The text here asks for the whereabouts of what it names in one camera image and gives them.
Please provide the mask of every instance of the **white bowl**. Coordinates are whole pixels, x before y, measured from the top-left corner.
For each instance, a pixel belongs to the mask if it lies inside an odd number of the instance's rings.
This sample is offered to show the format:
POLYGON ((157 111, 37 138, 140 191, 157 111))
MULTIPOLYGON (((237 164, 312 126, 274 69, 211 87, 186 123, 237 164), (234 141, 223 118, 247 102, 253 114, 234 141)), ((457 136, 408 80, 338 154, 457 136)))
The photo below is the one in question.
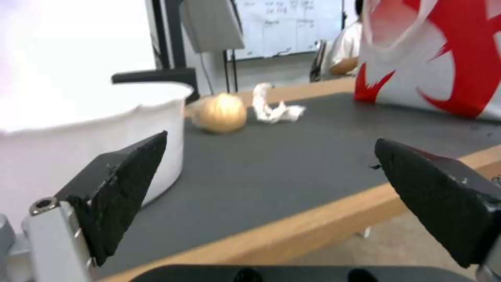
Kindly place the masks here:
POLYGON ((17 231, 33 202, 54 195, 94 157, 163 130, 167 148, 143 204, 181 172, 190 86, 127 83, 77 92, 0 97, 0 213, 17 231))

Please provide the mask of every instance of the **gray table mat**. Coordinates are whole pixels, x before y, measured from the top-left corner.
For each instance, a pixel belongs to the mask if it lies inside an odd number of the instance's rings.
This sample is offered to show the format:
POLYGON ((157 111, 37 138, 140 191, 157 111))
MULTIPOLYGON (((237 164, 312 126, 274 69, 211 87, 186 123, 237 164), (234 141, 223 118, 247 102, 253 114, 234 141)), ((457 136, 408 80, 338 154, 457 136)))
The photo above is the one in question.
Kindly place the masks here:
POLYGON ((146 206, 99 276, 189 250, 386 182, 374 144, 388 137, 448 157, 501 144, 496 124, 354 102, 351 93, 298 101, 296 123, 249 122, 230 135, 187 121, 178 181, 146 206))

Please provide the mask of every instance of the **floor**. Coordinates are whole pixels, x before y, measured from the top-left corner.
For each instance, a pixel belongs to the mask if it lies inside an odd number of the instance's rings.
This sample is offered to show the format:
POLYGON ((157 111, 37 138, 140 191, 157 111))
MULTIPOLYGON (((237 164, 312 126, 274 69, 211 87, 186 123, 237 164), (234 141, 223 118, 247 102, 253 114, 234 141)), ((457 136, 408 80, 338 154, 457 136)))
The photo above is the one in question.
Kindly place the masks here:
POLYGON ((411 213, 372 227, 369 238, 354 236, 343 244, 302 257, 296 265, 425 265, 474 278, 475 268, 458 266, 411 213))

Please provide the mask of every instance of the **red and white bag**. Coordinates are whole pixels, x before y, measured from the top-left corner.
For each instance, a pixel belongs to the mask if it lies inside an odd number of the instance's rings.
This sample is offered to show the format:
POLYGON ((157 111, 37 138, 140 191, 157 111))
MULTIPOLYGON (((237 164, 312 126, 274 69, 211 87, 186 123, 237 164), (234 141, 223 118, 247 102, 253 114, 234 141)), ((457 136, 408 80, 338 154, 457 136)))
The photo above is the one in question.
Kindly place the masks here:
POLYGON ((358 101, 501 120, 501 0, 365 0, 358 101))

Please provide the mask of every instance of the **person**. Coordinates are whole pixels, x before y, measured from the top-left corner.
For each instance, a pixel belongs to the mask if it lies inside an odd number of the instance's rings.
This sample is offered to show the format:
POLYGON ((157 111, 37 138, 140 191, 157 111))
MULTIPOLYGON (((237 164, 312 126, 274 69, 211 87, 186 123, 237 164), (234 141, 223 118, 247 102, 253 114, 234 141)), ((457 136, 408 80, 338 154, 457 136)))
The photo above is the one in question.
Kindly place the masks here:
POLYGON ((333 76, 356 75, 360 40, 362 38, 362 13, 364 0, 355 1, 358 19, 345 28, 333 46, 332 66, 329 72, 333 76))

